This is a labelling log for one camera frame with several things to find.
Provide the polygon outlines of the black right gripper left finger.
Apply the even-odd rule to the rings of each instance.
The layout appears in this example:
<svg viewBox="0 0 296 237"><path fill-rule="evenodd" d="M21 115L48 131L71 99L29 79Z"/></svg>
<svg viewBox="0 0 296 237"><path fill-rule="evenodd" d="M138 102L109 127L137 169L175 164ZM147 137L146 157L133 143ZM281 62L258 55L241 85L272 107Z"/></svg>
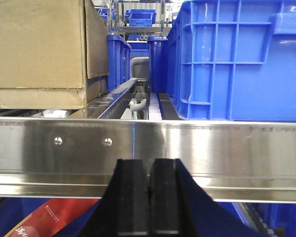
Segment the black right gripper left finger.
<svg viewBox="0 0 296 237"><path fill-rule="evenodd" d="M147 176L140 159L119 159L82 237L147 237Z"/></svg>

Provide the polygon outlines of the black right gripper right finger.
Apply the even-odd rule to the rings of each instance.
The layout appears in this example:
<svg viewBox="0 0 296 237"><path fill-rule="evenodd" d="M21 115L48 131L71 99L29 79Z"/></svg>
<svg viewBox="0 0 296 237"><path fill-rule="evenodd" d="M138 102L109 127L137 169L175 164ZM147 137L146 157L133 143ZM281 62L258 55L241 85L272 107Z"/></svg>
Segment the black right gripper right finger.
<svg viewBox="0 0 296 237"><path fill-rule="evenodd" d="M215 202L180 159L158 158L150 172L150 220L154 237L259 237Z"/></svg>

